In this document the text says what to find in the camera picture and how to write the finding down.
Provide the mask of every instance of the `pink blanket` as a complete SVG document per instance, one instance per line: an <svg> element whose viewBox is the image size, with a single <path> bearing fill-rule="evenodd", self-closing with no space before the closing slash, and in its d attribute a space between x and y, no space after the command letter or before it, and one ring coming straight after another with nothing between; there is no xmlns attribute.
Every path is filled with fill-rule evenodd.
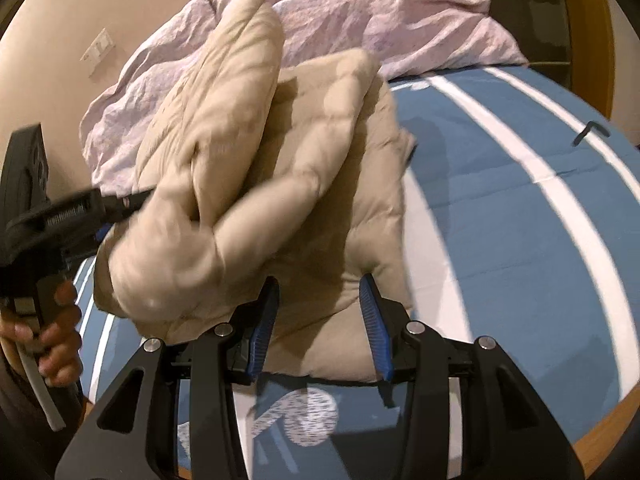
<svg viewBox="0 0 640 480"><path fill-rule="evenodd" d="M132 169L151 117L231 0L192 0L127 62L80 124L92 181L131 190ZM362 46L392 79L439 68L526 62L513 37L488 17L490 0L266 0L282 20L283 66Z"/></svg>

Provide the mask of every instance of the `bed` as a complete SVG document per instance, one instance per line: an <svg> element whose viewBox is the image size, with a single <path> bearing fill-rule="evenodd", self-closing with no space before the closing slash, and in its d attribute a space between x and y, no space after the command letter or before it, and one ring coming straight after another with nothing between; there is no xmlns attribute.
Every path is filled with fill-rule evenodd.
<svg viewBox="0 0 640 480"><path fill-rule="evenodd" d="M640 380L640 153L527 68L426 74L392 90L418 140L404 177L414 316L450 338L494 336L579 443ZM589 121L611 136L591 132L574 147ZM85 261L76 286L82 386L95 401L141 339L95 308L92 270ZM186 468L188 388L178 414ZM262 376L255 391L236 392L253 478L389 478L405 395L396 386L398 407L386 408L374 386ZM452 442L454 476L459 425Z"/></svg>

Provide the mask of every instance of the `beige wall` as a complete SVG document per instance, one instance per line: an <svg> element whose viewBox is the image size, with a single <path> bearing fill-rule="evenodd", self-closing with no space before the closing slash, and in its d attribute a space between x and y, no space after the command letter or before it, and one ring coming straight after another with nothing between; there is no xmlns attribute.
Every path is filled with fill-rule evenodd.
<svg viewBox="0 0 640 480"><path fill-rule="evenodd" d="M78 124L124 62L188 0L25 0L0 40L0 160L12 131L42 123L49 193L87 186ZM88 77L79 59L107 28L116 43Z"/></svg>
<svg viewBox="0 0 640 480"><path fill-rule="evenodd" d="M640 39L616 0L609 0L616 49L611 122L640 144Z"/></svg>

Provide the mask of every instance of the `beige puffer jacket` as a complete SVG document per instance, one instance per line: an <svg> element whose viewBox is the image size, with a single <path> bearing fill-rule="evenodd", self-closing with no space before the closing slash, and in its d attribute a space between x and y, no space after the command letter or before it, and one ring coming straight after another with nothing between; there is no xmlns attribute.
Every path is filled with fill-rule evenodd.
<svg viewBox="0 0 640 480"><path fill-rule="evenodd" d="M149 126L136 175L156 191L100 248L95 302L182 342L273 275L265 368L373 380L358 281L373 272L410 306L401 178L414 141L367 52L279 70L283 42L263 0L226 10Z"/></svg>

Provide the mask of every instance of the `light switch plate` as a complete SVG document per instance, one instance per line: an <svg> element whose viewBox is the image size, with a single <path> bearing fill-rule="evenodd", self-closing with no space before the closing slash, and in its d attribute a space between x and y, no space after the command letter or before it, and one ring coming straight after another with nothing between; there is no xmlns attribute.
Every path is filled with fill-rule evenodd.
<svg viewBox="0 0 640 480"><path fill-rule="evenodd" d="M84 66L87 75L94 73L95 68L100 62L113 50L115 43L111 39L111 36L104 28L100 31L100 34L92 41L89 48L82 54L80 63Z"/></svg>

